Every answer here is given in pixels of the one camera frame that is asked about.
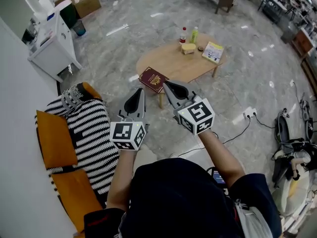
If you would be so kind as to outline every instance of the phone screen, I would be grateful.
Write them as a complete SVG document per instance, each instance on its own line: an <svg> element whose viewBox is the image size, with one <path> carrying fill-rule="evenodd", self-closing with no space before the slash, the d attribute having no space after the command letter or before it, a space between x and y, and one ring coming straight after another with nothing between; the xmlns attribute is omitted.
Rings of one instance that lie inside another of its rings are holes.
<svg viewBox="0 0 317 238"><path fill-rule="evenodd" d="M212 178L214 178L217 183L225 183L220 174L218 173L218 171L216 170L213 172Z"/></svg>

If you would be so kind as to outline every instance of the white cabinet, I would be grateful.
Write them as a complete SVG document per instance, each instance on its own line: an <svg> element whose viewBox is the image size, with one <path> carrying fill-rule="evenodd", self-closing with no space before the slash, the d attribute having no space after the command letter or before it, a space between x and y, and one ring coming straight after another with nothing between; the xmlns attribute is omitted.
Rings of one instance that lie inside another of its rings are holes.
<svg viewBox="0 0 317 238"><path fill-rule="evenodd" d="M62 82L62 79L57 74L71 63L78 69L82 68L76 60L71 32L60 17L59 11L41 26L36 47L37 50L28 59L59 82Z"/></svg>

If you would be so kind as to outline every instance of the gold emblem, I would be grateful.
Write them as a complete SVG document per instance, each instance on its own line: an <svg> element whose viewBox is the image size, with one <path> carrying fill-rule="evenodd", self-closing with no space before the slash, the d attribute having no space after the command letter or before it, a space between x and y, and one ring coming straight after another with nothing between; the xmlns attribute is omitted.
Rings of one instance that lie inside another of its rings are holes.
<svg viewBox="0 0 317 238"><path fill-rule="evenodd" d="M160 77L156 75L154 78L151 79L150 84L151 85L157 85L160 83Z"/></svg>

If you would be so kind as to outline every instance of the white cube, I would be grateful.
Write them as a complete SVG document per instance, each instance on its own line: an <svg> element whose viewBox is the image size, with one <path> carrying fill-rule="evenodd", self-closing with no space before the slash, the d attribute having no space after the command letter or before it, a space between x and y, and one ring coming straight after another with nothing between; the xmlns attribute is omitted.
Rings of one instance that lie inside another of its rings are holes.
<svg viewBox="0 0 317 238"><path fill-rule="evenodd" d="M141 121L110 123L110 141L119 150L139 150L145 134L145 127Z"/></svg>
<svg viewBox="0 0 317 238"><path fill-rule="evenodd" d="M194 135L197 135L213 125L214 111L209 101L205 98L179 110L177 116L181 125Z"/></svg>

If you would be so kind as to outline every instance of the sofa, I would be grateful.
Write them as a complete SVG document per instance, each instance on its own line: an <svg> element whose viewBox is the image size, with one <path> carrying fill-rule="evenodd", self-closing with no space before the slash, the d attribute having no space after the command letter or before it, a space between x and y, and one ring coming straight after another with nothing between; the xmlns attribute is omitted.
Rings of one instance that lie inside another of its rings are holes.
<svg viewBox="0 0 317 238"><path fill-rule="evenodd" d="M119 158L105 103L87 82L65 90L35 116L51 184L78 233L84 215L106 207Z"/></svg>

